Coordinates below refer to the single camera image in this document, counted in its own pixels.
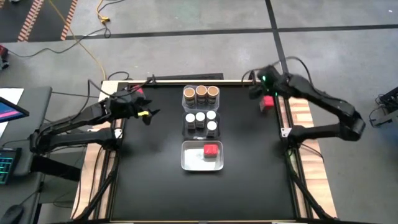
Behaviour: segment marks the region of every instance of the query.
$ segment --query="wooden table edge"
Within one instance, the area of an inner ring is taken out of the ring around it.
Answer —
[[[105,93],[112,94],[117,90],[120,82],[144,83],[145,80],[104,81],[102,84],[101,90],[103,90]],[[173,83],[190,82],[190,83],[204,83],[204,84],[217,82],[217,83],[222,84],[222,83],[237,83],[237,82],[240,83],[241,81],[240,80],[159,80],[159,81],[157,81],[157,83],[170,83],[170,82],[173,82]],[[99,94],[98,100],[101,101],[101,100],[105,99],[106,97],[107,97],[106,94],[101,92]],[[290,110],[292,112],[294,124],[303,125],[305,127],[313,126],[311,111],[310,111],[310,107],[308,105],[307,100],[291,98],[289,100],[289,103],[290,103]],[[286,127],[287,126],[287,117],[286,117],[285,108],[284,108],[282,98],[280,98],[280,107],[281,107],[281,111],[282,111],[282,118],[284,120],[284,124]],[[93,128],[100,129],[100,128],[108,128],[108,127],[110,127],[110,124],[104,123],[101,125],[94,126]],[[320,147],[319,147],[318,141],[305,141],[305,144],[320,152]],[[79,189],[78,189],[76,192],[75,203],[74,203],[73,209],[72,209],[72,212],[74,212],[76,209],[76,206],[78,206],[75,217],[79,216],[79,214],[83,211],[83,209],[88,205],[88,202],[90,201],[90,198],[89,198],[90,192],[92,191],[92,196],[91,196],[91,198],[92,198],[98,189],[98,184],[100,182],[101,169],[103,166],[104,154],[105,154],[104,151],[99,154],[97,166],[94,167],[95,160],[98,155],[99,149],[100,149],[100,146],[97,144],[89,144],[89,146],[87,147],[85,161],[84,161],[83,167],[81,169],[80,200],[79,200],[79,204],[77,204],[78,192],[79,192]],[[336,210],[335,210],[335,206],[334,206],[333,199],[331,196],[330,186],[328,183],[325,166],[323,164],[322,159],[319,156],[314,155],[312,152],[307,151],[305,149],[300,149],[300,155],[301,155],[301,160],[302,160],[304,175],[305,175],[305,181],[307,183],[308,190],[311,192],[311,194],[314,196],[314,198],[317,200],[317,202],[323,207],[323,209],[329,215],[336,217]],[[113,159],[110,159],[107,173],[109,173],[112,163],[113,163]],[[101,209],[99,212],[99,218],[105,218],[106,207],[108,205],[109,189],[110,189],[110,187],[108,187],[107,191],[103,195],[103,198],[101,201]],[[297,186],[296,186],[296,192],[297,192],[298,205],[299,205],[301,217],[306,217],[303,196],[301,194],[301,191],[297,188]]]

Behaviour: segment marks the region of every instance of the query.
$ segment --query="brown cylinder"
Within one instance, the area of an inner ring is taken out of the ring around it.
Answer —
[[[196,93],[197,93],[197,103],[198,104],[205,103],[207,96],[207,88],[203,85],[197,86]]]
[[[209,104],[215,104],[218,94],[220,93],[220,89],[217,86],[211,86],[207,89],[207,102]]]
[[[193,106],[195,104],[195,90],[190,87],[184,89],[184,98],[187,105]]]

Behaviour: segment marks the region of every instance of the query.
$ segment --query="red cube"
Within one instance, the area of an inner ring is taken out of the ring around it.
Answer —
[[[260,101],[260,110],[266,111],[274,107],[274,99],[272,96],[264,96]]]
[[[218,146],[216,144],[205,144],[205,157],[216,157],[218,154]]]

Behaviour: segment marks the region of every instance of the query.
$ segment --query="monitor screen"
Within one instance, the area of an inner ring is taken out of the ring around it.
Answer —
[[[28,115],[28,111],[0,97],[0,123],[23,118]]]

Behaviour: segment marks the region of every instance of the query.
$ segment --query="cork lid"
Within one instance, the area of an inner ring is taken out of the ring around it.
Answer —
[[[211,86],[209,87],[209,89],[207,89],[207,92],[210,96],[217,96],[219,93],[219,89],[216,86]]]
[[[193,88],[184,89],[184,96],[186,98],[193,98],[195,96],[195,90]]]
[[[198,86],[197,87],[197,95],[203,96],[206,95],[207,88],[205,86]]]

